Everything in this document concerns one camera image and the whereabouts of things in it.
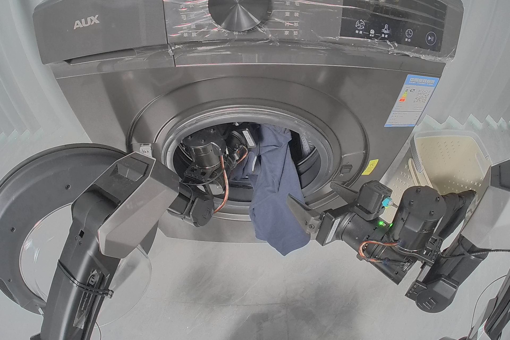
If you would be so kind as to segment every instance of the orange cable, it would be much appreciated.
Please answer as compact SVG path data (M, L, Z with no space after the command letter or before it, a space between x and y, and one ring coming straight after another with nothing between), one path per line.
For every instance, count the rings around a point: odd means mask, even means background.
M223 169L223 178L225 179L225 196L223 197L223 202L221 203L220 207L218 207L217 209L214 210L214 214L216 214L218 211L220 211L220 209L222 209L227 200L228 200L228 191L229 191L229 188L228 188L228 178L226 176L226 171L225 171L225 162L223 161L223 156L220 156L220 161L221 161L221 168Z
M360 247L358 248L358 254L360 254L360 257L363 258L364 260L369 261L369 262L379 263L379 262L382 262L383 260L380 260L378 258L368 258L363 253L363 247L367 244L377 244L377 245L383 245L385 247L394 247L394 246L398 245L398 242L363 241L361 243Z

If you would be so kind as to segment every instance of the warning sticker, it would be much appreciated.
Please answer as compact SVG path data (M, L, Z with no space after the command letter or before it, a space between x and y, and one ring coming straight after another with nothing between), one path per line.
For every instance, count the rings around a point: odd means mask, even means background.
M377 165L377 163L379 162L379 159L374 159L374 160L371 160L368 162L368 166L367 168L365 169L365 171L363 171L361 173L362 176L368 176L370 173L372 173L372 170L375 169L375 166Z
M416 125L438 82L432 76L408 75L385 127Z

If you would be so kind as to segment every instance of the plastic wrap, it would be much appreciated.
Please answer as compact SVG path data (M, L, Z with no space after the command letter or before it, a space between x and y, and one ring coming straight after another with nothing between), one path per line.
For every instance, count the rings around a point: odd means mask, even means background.
M163 1L174 49L194 41L298 42L447 61L454 56L462 19L462 4L450 7L448 0L270 0L265 23L228 31L211 18L208 0Z

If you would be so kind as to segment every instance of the control panel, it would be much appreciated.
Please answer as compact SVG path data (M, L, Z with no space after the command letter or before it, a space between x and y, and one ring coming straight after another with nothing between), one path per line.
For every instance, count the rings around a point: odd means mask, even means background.
M344 0L340 35L440 51L445 19L437 0Z
M263 18L258 10L254 14L254 3L242 10L247 1L238 6L233 0L227 0L220 10L222 5L218 0L164 0L169 44L264 38L318 42L325 38L335 39L339 35L343 0L269 0L267 16ZM266 8L264 0L258 2L262 5L261 9ZM233 12L232 7L246 11L247 16L252 14L254 20L261 19L261 23L252 29L228 25L219 15L227 10Z
M438 0L164 0L170 44L225 39L363 39L439 52Z

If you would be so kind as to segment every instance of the navy blue cloth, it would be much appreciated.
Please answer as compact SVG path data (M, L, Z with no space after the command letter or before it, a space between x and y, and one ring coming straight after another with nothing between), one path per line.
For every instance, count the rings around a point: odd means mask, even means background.
M259 240L267 241L287 255L310 240L287 206L291 194L304 202L296 166L290 156L291 133L274 125L261 125L259 133L260 169L252 173L253 155L248 156L236 176L248 176L253 187L249 214Z

